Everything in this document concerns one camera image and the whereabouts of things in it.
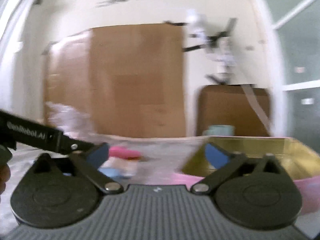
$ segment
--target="pink container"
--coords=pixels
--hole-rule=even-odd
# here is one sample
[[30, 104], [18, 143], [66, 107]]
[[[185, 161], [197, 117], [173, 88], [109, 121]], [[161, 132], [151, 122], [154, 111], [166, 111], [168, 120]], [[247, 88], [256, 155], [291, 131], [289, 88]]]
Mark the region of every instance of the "pink container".
[[[229, 152], [236, 149], [250, 157], [261, 157], [268, 152], [274, 153], [300, 190], [303, 199], [301, 214], [320, 210], [320, 157], [309, 147], [292, 138], [211, 137], [210, 141]], [[195, 174], [209, 165], [204, 158], [203, 147], [201, 147], [181, 170], [172, 175], [172, 184], [183, 184], [190, 188], [203, 179]]]

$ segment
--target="human hand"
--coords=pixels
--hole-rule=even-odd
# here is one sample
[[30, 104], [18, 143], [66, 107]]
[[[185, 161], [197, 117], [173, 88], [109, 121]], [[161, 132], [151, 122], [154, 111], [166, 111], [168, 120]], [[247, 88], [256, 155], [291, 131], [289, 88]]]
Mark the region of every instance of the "human hand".
[[0, 195], [5, 190], [5, 183], [10, 178], [10, 169], [8, 165], [0, 167]]

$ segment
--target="round black cover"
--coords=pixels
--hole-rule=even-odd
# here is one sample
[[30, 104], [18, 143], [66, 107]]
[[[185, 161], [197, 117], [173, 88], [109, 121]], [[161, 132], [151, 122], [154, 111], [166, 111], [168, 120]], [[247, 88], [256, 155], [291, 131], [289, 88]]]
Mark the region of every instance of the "round black cover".
[[23, 179], [12, 194], [18, 221], [37, 228], [59, 228], [88, 216], [99, 194], [86, 179], [40, 173]]
[[302, 207], [300, 192], [287, 176], [254, 173], [222, 184], [215, 201], [231, 221], [257, 230], [292, 224]]

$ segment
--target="white logo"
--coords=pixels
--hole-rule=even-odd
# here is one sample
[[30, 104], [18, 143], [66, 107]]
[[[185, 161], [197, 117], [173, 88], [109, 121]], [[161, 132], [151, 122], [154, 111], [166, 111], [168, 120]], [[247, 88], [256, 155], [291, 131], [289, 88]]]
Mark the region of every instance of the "white logo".
[[153, 189], [154, 192], [159, 193], [160, 191], [162, 191], [162, 188], [160, 187], [156, 187]]
[[31, 131], [29, 128], [25, 128], [22, 125], [16, 125], [16, 124], [13, 124], [11, 122], [7, 122], [7, 127], [10, 130], [13, 130], [15, 132], [20, 132], [20, 133], [23, 133], [23, 134], [26, 134], [26, 135], [30, 135], [30, 136], [35, 137], [35, 138], [39, 138], [39, 139], [45, 140], [45, 133], [43, 133], [43, 132], [39, 133], [37, 131]]

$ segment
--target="cardboard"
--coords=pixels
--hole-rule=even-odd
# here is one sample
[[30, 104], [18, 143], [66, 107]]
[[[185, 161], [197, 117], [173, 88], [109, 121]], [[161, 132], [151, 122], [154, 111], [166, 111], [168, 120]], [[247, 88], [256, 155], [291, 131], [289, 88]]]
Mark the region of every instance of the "cardboard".
[[182, 28], [168, 24], [68, 37], [49, 50], [44, 101], [89, 113], [97, 133], [184, 137], [182, 41]]
[[[253, 88], [253, 91], [269, 116], [268, 93], [260, 88]], [[210, 125], [219, 124], [233, 125], [235, 136], [269, 136], [240, 86], [209, 85], [201, 90], [196, 135], [202, 135]]]

